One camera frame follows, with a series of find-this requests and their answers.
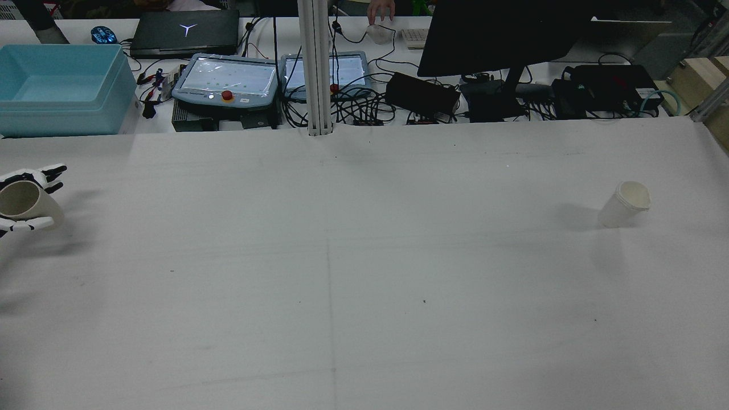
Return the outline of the bare person hand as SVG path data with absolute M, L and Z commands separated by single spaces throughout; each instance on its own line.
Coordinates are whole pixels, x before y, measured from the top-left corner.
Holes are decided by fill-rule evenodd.
M 368 25 L 374 25 L 379 18 L 384 21 L 385 18 L 392 21 L 396 13 L 396 2 L 393 0 L 372 0 L 367 6 Z

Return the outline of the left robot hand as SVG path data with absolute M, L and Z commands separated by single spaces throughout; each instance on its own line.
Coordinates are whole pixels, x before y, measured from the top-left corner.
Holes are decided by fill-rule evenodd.
M 63 225 L 64 213 L 50 194 L 63 186 L 59 178 L 66 169 L 61 163 L 2 175 L 1 236 Z

